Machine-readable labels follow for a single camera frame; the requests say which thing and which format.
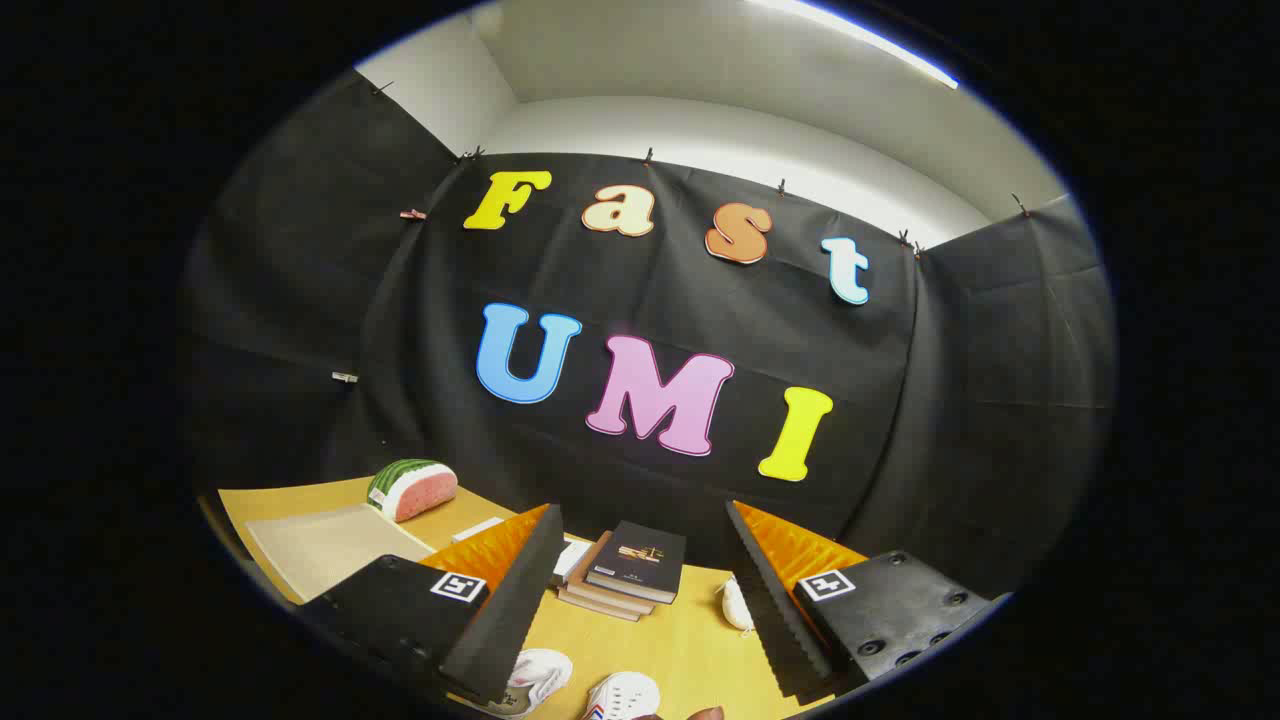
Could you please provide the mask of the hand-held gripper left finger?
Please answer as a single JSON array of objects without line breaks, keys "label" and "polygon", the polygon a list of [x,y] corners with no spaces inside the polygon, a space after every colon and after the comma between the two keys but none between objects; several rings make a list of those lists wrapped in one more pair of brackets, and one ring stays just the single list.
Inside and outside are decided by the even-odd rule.
[{"label": "hand-held gripper left finger", "polygon": [[563,539],[561,506],[543,503],[424,560],[384,553],[298,615],[407,691],[498,701]]}]

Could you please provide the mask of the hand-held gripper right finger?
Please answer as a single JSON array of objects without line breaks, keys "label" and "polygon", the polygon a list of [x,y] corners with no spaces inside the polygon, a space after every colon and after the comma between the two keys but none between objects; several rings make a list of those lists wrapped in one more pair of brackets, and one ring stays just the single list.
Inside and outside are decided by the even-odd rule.
[{"label": "hand-held gripper right finger", "polygon": [[904,550],[864,556],[732,500],[732,573],[780,691],[840,697],[929,659],[1005,602]]}]

